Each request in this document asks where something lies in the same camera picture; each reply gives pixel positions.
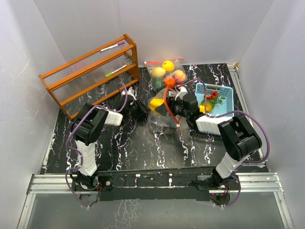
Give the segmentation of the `orange yellow fake pepper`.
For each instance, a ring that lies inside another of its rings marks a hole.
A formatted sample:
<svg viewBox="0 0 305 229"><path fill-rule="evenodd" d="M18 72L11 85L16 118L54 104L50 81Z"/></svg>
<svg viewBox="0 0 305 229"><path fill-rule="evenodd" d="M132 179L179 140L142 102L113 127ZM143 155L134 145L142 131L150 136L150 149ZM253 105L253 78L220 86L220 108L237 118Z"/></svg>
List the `orange yellow fake pepper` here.
<svg viewBox="0 0 305 229"><path fill-rule="evenodd" d="M151 111L155 112L158 115L164 116L166 114L166 108L163 99L153 98L149 102L149 108Z"/></svg>

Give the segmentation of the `yellow fake bell pepper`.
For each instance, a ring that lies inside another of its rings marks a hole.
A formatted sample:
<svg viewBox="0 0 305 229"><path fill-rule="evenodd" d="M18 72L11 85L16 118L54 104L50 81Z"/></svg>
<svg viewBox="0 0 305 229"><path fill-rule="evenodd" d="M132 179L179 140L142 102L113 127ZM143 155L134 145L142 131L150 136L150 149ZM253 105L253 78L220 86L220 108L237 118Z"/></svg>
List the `yellow fake bell pepper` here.
<svg viewBox="0 0 305 229"><path fill-rule="evenodd" d="M206 113L206 112L211 112L214 109L214 102L211 100L202 100L200 106L199 106L200 112Z"/></svg>

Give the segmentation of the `clear zip bag with peppers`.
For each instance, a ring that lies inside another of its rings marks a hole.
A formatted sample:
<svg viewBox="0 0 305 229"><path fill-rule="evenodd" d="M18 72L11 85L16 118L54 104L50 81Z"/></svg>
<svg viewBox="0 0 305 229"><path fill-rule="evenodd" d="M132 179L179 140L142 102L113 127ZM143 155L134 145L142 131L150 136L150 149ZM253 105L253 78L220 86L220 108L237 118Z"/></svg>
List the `clear zip bag with peppers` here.
<svg viewBox="0 0 305 229"><path fill-rule="evenodd" d="M166 98L167 96L169 97L176 97L177 91L172 88L164 88L161 91L159 91L156 94L156 98ZM170 129L176 129L181 126L181 117L176 116L173 118L173 116L169 113L166 116L158 115L155 112L151 111L148 114L148 128L151 133L157 134L164 132L166 130Z"/></svg>

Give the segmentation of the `clear zip bag with fruit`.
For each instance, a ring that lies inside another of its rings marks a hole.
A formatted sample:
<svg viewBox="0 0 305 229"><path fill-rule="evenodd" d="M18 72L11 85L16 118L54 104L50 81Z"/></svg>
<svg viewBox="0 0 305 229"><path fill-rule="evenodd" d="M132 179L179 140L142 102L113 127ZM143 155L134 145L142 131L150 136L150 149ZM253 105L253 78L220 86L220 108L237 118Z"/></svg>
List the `clear zip bag with fruit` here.
<svg viewBox="0 0 305 229"><path fill-rule="evenodd" d="M182 60L183 60L183 59L171 59L171 60L167 60L167 61L172 61L172 62L174 63L175 68L174 68L174 71L171 72L171 73L166 72L166 74L164 75L163 79L164 79L166 76L172 76L172 77L174 77L173 74L174 74L174 72L175 72L176 70L182 70L182 71L184 71L184 73L185 73L184 67L182 66ZM164 62L164 61L158 61L158 62L144 62L144 66L147 68L147 71L148 71L148 73L149 73L149 75L150 75L150 77L151 77L151 85L152 85L152 81L153 81L152 70L153 70L155 67L162 67L162 63L163 63L163 62ZM153 88L153 90L154 90L155 92L159 92L159 91L161 91L162 89L154 89L154 88Z"/></svg>

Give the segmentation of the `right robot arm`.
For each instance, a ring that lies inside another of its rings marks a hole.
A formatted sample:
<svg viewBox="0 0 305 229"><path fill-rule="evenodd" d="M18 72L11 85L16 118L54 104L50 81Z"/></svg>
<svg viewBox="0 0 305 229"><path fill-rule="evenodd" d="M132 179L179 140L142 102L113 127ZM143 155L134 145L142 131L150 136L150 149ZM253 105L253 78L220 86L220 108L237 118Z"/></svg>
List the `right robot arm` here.
<svg viewBox="0 0 305 229"><path fill-rule="evenodd" d="M177 115L184 117L193 131L221 137L226 153L213 169L211 177L196 181L197 186L207 184L217 189L224 189L233 178L233 173L262 146L261 138L244 114L232 117L209 117L200 110L194 94L186 94L182 98L178 96L167 96L165 99L153 98L149 102L149 108L162 116L170 114L174 117Z"/></svg>

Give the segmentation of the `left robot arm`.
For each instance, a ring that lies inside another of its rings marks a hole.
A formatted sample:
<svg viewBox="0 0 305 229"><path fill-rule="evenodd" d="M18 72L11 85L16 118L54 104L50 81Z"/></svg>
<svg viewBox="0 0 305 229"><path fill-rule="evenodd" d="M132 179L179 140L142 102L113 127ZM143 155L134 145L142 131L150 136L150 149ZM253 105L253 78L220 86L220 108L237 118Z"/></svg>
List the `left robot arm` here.
<svg viewBox="0 0 305 229"><path fill-rule="evenodd" d="M97 165L95 161L95 144L105 125L121 126L129 118L142 118L149 113L139 99L133 95L126 95L119 109L109 109L101 105L86 103L71 126L71 135L76 143L75 151L80 156L79 168L75 174L82 179L82 185L87 190L94 190L98 186L98 178L95 176Z"/></svg>

